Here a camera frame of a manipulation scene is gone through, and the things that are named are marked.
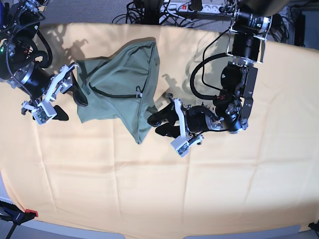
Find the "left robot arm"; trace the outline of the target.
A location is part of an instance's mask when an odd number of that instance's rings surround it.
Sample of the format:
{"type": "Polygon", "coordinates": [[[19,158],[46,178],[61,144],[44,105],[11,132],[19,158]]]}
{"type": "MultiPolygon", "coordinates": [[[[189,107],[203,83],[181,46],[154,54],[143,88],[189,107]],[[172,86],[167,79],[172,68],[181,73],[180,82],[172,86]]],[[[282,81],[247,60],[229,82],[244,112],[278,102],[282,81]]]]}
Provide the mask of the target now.
{"type": "Polygon", "coordinates": [[[190,89],[199,99],[212,101],[212,106],[184,106],[171,99],[161,111],[152,114],[147,122],[162,136],[172,137],[176,149],[200,144],[205,132],[237,133],[248,127],[253,105],[253,92],[258,70],[263,62],[264,47],[271,29],[272,18],[285,6],[285,0],[232,0],[220,9],[232,16],[227,30],[227,50],[204,57],[190,76],[190,89]],[[231,57],[221,73],[218,95],[205,95],[195,88],[195,76],[207,63],[231,57]]]}

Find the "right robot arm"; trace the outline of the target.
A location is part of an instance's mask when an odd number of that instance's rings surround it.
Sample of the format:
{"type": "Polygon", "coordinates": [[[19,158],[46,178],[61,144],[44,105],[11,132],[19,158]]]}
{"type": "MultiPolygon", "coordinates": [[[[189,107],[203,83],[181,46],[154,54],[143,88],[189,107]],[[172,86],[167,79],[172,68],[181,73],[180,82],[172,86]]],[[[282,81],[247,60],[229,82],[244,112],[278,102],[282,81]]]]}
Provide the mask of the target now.
{"type": "Polygon", "coordinates": [[[63,65],[58,74],[46,72],[53,62],[53,53],[39,27],[45,20],[41,7],[47,5],[46,0],[0,3],[0,80],[29,95],[29,101],[21,105],[21,113],[30,112],[39,125],[53,119],[69,119],[60,106],[51,104],[58,93],[71,92],[78,106],[88,106],[73,74],[77,63],[63,65]]]}

